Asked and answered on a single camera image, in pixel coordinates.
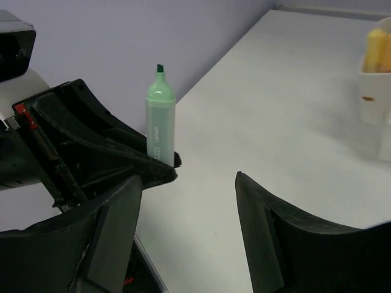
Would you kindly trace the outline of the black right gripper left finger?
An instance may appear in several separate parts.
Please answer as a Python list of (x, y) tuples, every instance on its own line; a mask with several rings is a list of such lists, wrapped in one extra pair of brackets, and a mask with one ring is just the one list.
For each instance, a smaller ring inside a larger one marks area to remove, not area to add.
[(122, 292), (140, 177), (25, 230), (1, 233), (1, 292)]

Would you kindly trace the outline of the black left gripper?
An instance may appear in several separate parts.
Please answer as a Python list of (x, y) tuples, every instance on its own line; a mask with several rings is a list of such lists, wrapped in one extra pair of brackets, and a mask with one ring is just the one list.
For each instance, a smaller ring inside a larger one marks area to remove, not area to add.
[(113, 116), (82, 79), (13, 106), (1, 123), (1, 189), (42, 183), (54, 206), (92, 200), (130, 176), (144, 188), (171, 183), (174, 166), (147, 155), (144, 135)]

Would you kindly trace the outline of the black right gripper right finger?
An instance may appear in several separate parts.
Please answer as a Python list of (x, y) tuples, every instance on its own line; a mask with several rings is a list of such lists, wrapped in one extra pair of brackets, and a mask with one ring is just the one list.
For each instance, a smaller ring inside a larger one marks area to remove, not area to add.
[(312, 215), (243, 172), (236, 201), (254, 292), (389, 292), (390, 224), (366, 229)]

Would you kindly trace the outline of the green highlighter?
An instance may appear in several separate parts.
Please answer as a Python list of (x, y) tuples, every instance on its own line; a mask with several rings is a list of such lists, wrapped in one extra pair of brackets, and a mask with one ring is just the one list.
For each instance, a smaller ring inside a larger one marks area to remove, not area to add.
[(166, 81), (164, 65), (156, 66), (155, 81), (147, 92), (147, 154), (174, 166), (175, 105), (174, 91)]

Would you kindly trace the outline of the yellow highlighter cap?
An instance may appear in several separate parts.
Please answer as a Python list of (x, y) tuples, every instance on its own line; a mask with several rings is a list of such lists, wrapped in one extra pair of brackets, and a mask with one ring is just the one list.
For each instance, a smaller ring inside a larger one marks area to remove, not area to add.
[(367, 34), (367, 50), (365, 56), (365, 71), (380, 72), (381, 61), (388, 42), (388, 34), (381, 28), (371, 30)]

